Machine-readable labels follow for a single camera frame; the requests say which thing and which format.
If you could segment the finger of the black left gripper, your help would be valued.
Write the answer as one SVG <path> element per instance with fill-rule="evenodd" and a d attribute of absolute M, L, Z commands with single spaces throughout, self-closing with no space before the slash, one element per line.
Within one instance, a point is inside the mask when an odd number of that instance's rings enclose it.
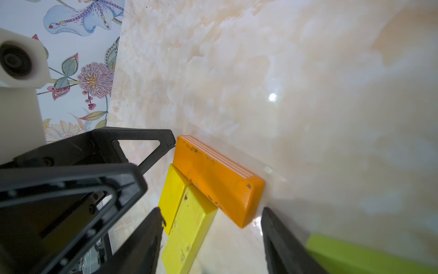
<path fill-rule="evenodd" d="M 138 168 L 146 173 L 176 146 L 170 129 L 104 127 L 35 148 L 13 159 L 15 169 L 127 163 L 128 145 L 140 148 Z"/>
<path fill-rule="evenodd" d="M 1 272 L 67 274 L 147 192 L 134 164 L 1 171 Z"/>

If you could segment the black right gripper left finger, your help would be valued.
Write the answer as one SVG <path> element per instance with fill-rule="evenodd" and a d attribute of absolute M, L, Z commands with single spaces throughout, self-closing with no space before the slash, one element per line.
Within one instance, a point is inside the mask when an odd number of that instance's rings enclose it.
<path fill-rule="evenodd" d="M 96 271 L 97 274 L 154 274 L 162 239 L 163 217 L 158 207 Z"/>

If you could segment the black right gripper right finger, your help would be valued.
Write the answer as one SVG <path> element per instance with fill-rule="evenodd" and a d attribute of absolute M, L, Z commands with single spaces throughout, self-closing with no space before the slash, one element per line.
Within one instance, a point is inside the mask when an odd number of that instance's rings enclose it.
<path fill-rule="evenodd" d="M 327 274 L 269 207 L 261 227 L 269 274 Z"/>

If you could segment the lime green block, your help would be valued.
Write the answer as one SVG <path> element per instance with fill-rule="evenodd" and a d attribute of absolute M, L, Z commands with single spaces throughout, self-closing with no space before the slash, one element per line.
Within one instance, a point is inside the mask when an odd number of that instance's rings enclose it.
<path fill-rule="evenodd" d="M 327 236 L 312 234 L 307 252 L 330 274 L 436 274 L 433 268 Z"/>

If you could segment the yellow short block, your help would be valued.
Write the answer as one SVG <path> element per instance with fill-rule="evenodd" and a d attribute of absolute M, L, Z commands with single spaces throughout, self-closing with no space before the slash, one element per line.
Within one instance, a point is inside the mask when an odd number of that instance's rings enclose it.
<path fill-rule="evenodd" d="M 168 274 L 188 274 L 217 207 L 174 164 L 169 166 L 159 208 L 168 235 L 162 262 Z"/>

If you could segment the orange long block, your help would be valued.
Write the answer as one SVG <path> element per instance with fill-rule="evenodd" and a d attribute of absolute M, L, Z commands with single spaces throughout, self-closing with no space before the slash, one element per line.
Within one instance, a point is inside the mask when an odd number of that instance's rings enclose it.
<path fill-rule="evenodd" d="M 173 164 L 240 228 L 255 218 L 265 181 L 190 135 L 177 137 Z"/>

